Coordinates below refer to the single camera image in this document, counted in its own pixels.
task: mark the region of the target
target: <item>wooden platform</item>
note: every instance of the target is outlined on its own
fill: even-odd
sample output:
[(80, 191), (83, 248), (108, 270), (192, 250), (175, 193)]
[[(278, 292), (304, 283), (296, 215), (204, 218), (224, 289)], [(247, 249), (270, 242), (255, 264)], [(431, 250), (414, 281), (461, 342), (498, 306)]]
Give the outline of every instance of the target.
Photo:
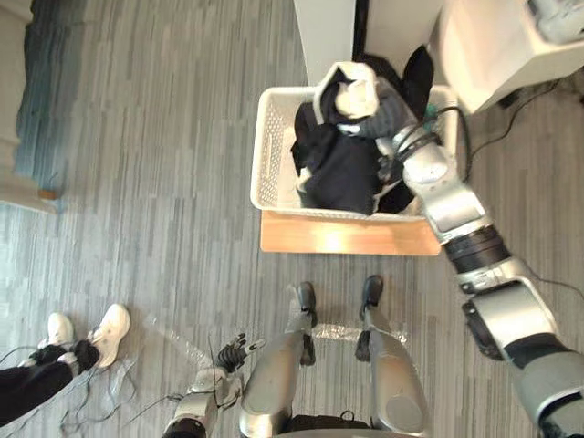
[(437, 256), (426, 221), (379, 223), (262, 212), (260, 247), (272, 253)]

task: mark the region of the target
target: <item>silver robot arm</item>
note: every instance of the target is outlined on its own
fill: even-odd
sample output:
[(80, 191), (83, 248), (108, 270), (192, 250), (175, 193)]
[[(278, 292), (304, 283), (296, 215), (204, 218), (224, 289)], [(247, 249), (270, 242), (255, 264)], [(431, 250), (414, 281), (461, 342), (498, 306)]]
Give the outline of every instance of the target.
[(458, 177), (455, 158), (416, 126), (378, 143), (403, 163), (403, 180), (470, 296), (463, 312), (478, 348), (511, 366), (518, 398), (546, 437), (584, 436), (584, 356), (558, 340), (527, 268)]
[(229, 342), (212, 367), (197, 372), (194, 384), (179, 401), (162, 438), (211, 436), (219, 412), (231, 408), (242, 395), (243, 375), (238, 369), (249, 354), (264, 345), (260, 339), (246, 346), (243, 333)]

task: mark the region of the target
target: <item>white laundry basket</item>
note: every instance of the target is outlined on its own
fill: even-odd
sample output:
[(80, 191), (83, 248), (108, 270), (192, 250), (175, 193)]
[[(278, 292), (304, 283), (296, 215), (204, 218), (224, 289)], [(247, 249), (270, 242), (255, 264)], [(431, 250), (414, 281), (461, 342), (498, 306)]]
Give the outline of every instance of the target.
[[(296, 140), (294, 118), (301, 103), (312, 101), (315, 87), (278, 87), (267, 89), (259, 99), (255, 126), (254, 162), (251, 201), (260, 210), (282, 214), (299, 214), (331, 219), (360, 219), (396, 222), (422, 219), (417, 200), (399, 214), (375, 213), (371, 216), (340, 210), (302, 208), (298, 196), (297, 174), (290, 149)], [(445, 86), (434, 86), (430, 103), (437, 109), (456, 105), (453, 92)], [(444, 147), (456, 154), (458, 115), (448, 111), (440, 116), (436, 127)]]

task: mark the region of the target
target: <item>floor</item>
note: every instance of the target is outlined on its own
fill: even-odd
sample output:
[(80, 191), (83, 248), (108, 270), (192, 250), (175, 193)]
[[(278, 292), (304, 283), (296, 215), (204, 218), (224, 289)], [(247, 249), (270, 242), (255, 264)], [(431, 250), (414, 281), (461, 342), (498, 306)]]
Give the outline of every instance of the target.
[[(70, 315), (80, 337), (110, 303), (132, 315), (121, 365), (95, 376), (83, 423), (67, 431), (160, 435), (171, 401), (128, 422), (184, 392), (209, 340), (218, 349), (239, 329), (274, 337), (286, 323), (287, 285), (303, 279), (317, 289), (321, 325), (296, 412), (369, 418), (368, 370), (352, 351), (361, 284), (379, 273), (382, 305), (407, 332), (434, 435), (536, 436), (506, 367), (483, 358), (466, 332), (464, 297), (443, 255), (259, 251), (259, 212), (249, 202), (257, 99), (270, 86), (307, 83), (292, 2), (46, 0), (36, 11), (18, 163), (62, 192), (62, 213), (0, 206), (0, 349), (36, 345), (51, 311)], [(531, 103), (504, 141), (478, 155), (473, 186), (541, 276), (581, 286), (584, 109), (571, 83)], [(494, 108), (473, 117), (474, 144), (501, 132), (509, 115)], [(584, 349), (582, 301), (561, 288), (541, 291), (562, 338)], [(98, 422), (110, 398), (131, 395), (125, 367), (137, 394)], [(59, 436), (66, 410), (82, 402), (83, 379), (0, 434)], [(227, 412), (215, 436), (236, 436), (236, 415)]]

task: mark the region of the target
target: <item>cable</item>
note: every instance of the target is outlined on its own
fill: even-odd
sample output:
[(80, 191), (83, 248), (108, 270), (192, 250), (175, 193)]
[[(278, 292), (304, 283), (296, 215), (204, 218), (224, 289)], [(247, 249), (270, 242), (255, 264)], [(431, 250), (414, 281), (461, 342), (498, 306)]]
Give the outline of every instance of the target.
[(465, 160), (464, 172), (465, 172), (465, 175), (467, 175), (470, 172), (470, 169), (473, 165), (473, 162), (472, 162), (473, 146), (471, 143), (471, 131), (468, 128), (468, 122), (466, 121), (466, 116), (464, 115), (464, 111), (460, 107), (457, 107), (455, 105), (450, 106), (450, 107), (444, 107), (442, 109), (438, 109), (436, 111), (436, 115), (444, 114), (446, 111), (456, 111), (458, 113), (458, 119), (461, 121), (461, 125), (463, 126), (463, 140), (464, 140), (463, 144), (464, 144), (464, 160)]
[(137, 418), (139, 418), (140, 416), (142, 416), (144, 413), (146, 413), (149, 409), (153, 408), (154, 406), (156, 406), (159, 403), (162, 403), (166, 400), (171, 401), (171, 402), (180, 402), (182, 399), (184, 398), (184, 395), (179, 394), (178, 392), (175, 392), (173, 394), (168, 394), (165, 395), (164, 397), (160, 398), (159, 400), (155, 401), (154, 403), (149, 404), (146, 408), (142, 409), (140, 412), (138, 412), (134, 417), (132, 417), (131, 420), (129, 420), (126, 424), (124, 424), (124, 428), (128, 427), (130, 424), (132, 424), (132, 422), (134, 420), (136, 420)]
[(466, 169), (466, 172), (469, 172), (469, 170), (471, 168), (471, 164), (472, 164), (471, 163), (471, 154), (472, 154), (471, 151), (473, 148), (472, 143), (471, 143), (471, 131), (468, 128), (468, 122), (466, 121), (466, 116), (464, 115), (464, 111), (460, 107), (457, 107), (456, 105), (451, 105), (448, 107), (438, 109), (432, 116), (425, 117), (424, 119), (417, 122), (415, 125), (413, 125), (410, 128), (408, 133), (405, 134), (403, 139), (401, 139), (400, 144), (397, 146), (397, 148), (395, 150), (399, 151), (402, 148), (403, 144), (412, 136), (412, 134), (416, 130), (418, 130), (419, 128), (421, 128), (423, 125), (425, 125), (428, 122), (438, 120), (438, 116), (440, 116), (448, 111), (456, 111), (458, 113), (458, 118), (461, 121), (461, 125), (463, 127), (464, 156), (465, 156), (465, 160), (466, 160), (465, 169)]
[(529, 265), (529, 263), (526, 261), (525, 258), (520, 257), (519, 255), (515, 255), (515, 257), (517, 257), (519, 260), (521, 260), (524, 265), (526, 266), (527, 270), (529, 271), (529, 274), (531, 274), (531, 276), (533, 278), (535, 278), (538, 281), (541, 281), (542, 283), (548, 283), (550, 285), (556, 285), (556, 286), (562, 286), (565, 287), (566, 289), (571, 290), (572, 292), (576, 293), (582, 300), (584, 300), (584, 291), (582, 291), (581, 289), (571, 285), (570, 283), (566, 283), (564, 281), (559, 281), (559, 280), (552, 280), (549, 278), (544, 278), (542, 276), (540, 276), (534, 269), (533, 267), (531, 267)]
[(539, 93), (534, 94), (529, 99), (527, 99), (525, 102), (523, 102), (521, 105), (519, 105), (515, 109), (515, 111), (513, 111), (513, 114), (511, 115), (511, 120), (509, 121), (505, 131), (501, 135), (498, 135), (491, 140), (485, 141), (483, 144), (481, 144), (478, 148), (476, 148), (474, 151), (472, 151), (470, 153), (470, 157), (467, 158), (466, 175), (464, 176), (464, 179), (463, 179), (463, 181), (465, 183), (468, 183), (471, 179), (471, 171), (473, 169), (473, 161), (475, 159), (476, 154), (478, 152), (482, 151), (487, 146), (489, 146), (493, 143), (497, 143), (498, 141), (501, 141), (502, 139), (504, 139), (509, 134), (509, 132), (511, 132), (511, 130), (513, 129), (513, 125), (515, 124), (515, 120), (516, 120), (516, 117), (519, 114), (519, 112), (525, 106), (527, 106), (529, 103), (533, 102), (535, 99), (537, 99), (541, 96), (544, 96), (544, 95), (548, 94), (549, 92), (553, 91), (558, 86), (558, 83), (559, 83), (559, 80), (555, 80), (550, 87), (548, 87), (544, 91), (541, 91)]
[(34, 350), (36, 350), (36, 349), (38, 349), (38, 348), (37, 348), (37, 347), (32, 347), (32, 346), (28, 346), (28, 345), (26, 345), (26, 346), (24, 346), (24, 347), (16, 347), (15, 349), (11, 349), (10, 351), (8, 351), (8, 352), (7, 352), (7, 353), (6, 353), (6, 354), (5, 354), (5, 355), (2, 357), (2, 359), (0, 359), (0, 365), (1, 365), (1, 364), (2, 364), (2, 363), (3, 363), (3, 362), (6, 360), (6, 359), (8, 359), (8, 357), (9, 357), (11, 354), (13, 354), (13, 353), (16, 353), (17, 351), (20, 351), (21, 349), (34, 349)]
[(123, 379), (128, 378), (128, 381), (130, 382), (131, 388), (132, 388), (131, 395), (128, 397), (128, 399), (125, 401), (120, 401), (120, 402), (116, 403), (115, 397), (111, 393), (111, 368), (109, 368), (109, 369), (107, 369), (108, 395), (109, 395), (109, 399), (111, 400), (111, 404), (112, 404), (111, 410), (101, 418), (86, 418), (85, 420), (80, 420), (79, 414), (81, 413), (81, 411), (85, 408), (85, 406), (89, 402), (89, 396), (91, 394), (91, 381), (93, 380), (94, 377), (100, 376), (106, 372), (104, 370), (98, 374), (98, 373), (96, 373), (96, 370), (93, 369), (92, 372), (89, 374), (89, 377), (85, 381), (86, 393), (85, 393), (84, 400), (77, 408), (75, 408), (75, 413), (73, 414), (74, 421), (73, 422), (66, 422), (66, 419), (70, 414), (70, 410), (67, 409), (65, 411), (65, 414), (61, 418), (61, 422), (59, 425), (61, 432), (63, 432), (63, 434), (65, 434), (65, 435), (70, 434), (70, 433), (77, 433), (79, 431), (79, 429), (87, 423), (97, 424), (100, 422), (105, 422), (105, 421), (109, 420), (121, 408), (122, 405), (130, 402), (134, 398), (134, 396), (136, 395), (136, 392), (137, 392), (136, 384), (134, 383), (133, 378), (130, 376), (130, 369), (134, 365), (134, 363), (132, 363), (127, 369), (123, 365), (123, 362), (120, 364), (120, 366), (123, 366), (124, 370), (125, 370), (125, 373), (123, 375)]

